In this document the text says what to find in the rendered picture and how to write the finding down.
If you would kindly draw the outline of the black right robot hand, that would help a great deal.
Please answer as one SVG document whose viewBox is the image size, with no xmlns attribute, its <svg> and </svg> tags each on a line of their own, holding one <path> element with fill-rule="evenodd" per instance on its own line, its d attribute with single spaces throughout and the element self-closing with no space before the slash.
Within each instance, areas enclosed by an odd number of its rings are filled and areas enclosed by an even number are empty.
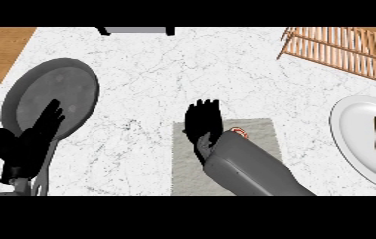
<svg viewBox="0 0 376 239">
<path fill-rule="evenodd" d="M 186 111 L 185 134 L 189 142 L 195 146 L 194 153 L 200 164 L 204 164 L 205 158 L 197 148 L 198 140 L 208 134 L 208 147 L 213 147 L 223 134 L 219 99 L 207 99 L 205 101 L 198 99 L 197 102 L 189 105 Z"/>
</svg>

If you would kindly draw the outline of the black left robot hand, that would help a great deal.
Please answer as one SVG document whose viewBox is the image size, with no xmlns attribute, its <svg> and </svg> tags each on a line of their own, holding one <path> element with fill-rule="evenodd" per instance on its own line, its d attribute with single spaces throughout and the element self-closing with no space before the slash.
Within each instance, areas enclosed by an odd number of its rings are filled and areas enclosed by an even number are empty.
<svg viewBox="0 0 376 239">
<path fill-rule="evenodd" d="M 64 119 L 61 102 L 54 99 L 34 126 L 20 136 L 0 128 L 0 159 L 5 161 L 0 183 L 11 184 L 11 180 L 20 178 L 31 180 L 39 175 Z"/>
</svg>

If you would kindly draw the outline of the grey placemat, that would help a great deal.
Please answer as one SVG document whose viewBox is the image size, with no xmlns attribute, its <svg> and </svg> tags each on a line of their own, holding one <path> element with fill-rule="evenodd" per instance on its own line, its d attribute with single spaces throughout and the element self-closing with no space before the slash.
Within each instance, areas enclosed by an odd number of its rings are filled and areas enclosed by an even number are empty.
<svg viewBox="0 0 376 239">
<path fill-rule="evenodd" d="M 278 138 L 270 118 L 229 119 L 223 122 L 223 130 L 239 127 L 248 140 L 278 159 L 282 160 Z M 174 124 L 173 143 L 173 196 L 232 196 L 202 172 L 192 144 L 183 133 L 185 124 Z"/>
</svg>

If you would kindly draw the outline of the wooden tiered shelf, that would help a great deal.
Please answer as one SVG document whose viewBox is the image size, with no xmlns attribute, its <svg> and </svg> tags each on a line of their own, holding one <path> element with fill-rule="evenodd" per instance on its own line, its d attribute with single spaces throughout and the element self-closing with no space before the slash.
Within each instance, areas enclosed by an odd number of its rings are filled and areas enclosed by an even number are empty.
<svg viewBox="0 0 376 239">
<path fill-rule="evenodd" d="M 284 54 L 376 80 L 376 27 L 288 27 Z"/>
</svg>

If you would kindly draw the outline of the small red white item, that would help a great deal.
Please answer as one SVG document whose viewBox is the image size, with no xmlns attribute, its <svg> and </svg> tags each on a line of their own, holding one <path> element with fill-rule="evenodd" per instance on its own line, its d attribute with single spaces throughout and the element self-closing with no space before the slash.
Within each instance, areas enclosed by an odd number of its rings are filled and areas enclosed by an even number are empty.
<svg viewBox="0 0 376 239">
<path fill-rule="evenodd" d="M 248 134 L 247 134 L 245 130 L 244 130 L 241 127 L 233 127 L 233 128 L 230 129 L 230 131 L 232 131 L 233 133 L 236 133 L 238 135 L 241 135 L 242 138 L 248 139 Z"/>
</svg>

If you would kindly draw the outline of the grey frying pan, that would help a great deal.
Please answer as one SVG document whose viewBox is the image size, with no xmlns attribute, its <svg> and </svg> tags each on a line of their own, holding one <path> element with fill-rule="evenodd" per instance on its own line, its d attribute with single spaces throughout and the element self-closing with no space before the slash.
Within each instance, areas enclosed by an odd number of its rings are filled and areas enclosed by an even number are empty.
<svg viewBox="0 0 376 239">
<path fill-rule="evenodd" d="M 59 100 L 65 115 L 33 185 L 33 196 L 48 195 L 49 166 L 58 143 L 86 123 L 98 104 L 99 93 L 99 78 L 89 65 L 77 59 L 58 58 L 24 74 L 6 94 L 2 125 L 17 136 L 34 125 L 51 100 Z"/>
</svg>

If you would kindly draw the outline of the white plate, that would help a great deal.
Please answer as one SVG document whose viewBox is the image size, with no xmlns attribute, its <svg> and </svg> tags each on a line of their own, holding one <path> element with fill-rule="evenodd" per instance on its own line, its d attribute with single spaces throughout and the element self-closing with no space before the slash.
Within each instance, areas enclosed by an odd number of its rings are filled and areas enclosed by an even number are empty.
<svg viewBox="0 0 376 239">
<path fill-rule="evenodd" d="M 348 164 L 376 185 L 376 97 L 354 95 L 343 98 L 334 105 L 329 124 Z"/>
</svg>

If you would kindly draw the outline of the brown wooden panel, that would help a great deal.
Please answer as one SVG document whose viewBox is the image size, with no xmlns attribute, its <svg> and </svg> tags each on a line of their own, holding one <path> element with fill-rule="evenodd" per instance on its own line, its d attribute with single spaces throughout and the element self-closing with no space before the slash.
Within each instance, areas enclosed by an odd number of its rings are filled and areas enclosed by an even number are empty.
<svg viewBox="0 0 376 239">
<path fill-rule="evenodd" d="M 0 83 L 34 32 L 36 27 L 0 27 Z"/>
</svg>

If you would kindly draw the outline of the grey black appliance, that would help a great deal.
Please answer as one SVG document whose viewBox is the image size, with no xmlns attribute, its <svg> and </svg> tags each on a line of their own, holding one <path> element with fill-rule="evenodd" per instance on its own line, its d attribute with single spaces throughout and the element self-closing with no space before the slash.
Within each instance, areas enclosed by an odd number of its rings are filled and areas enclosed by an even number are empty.
<svg viewBox="0 0 376 239">
<path fill-rule="evenodd" d="M 107 36 L 115 33 L 164 33 L 169 36 L 176 34 L 174 27 L 99 27 L 98 30 Z"/>
</svg>

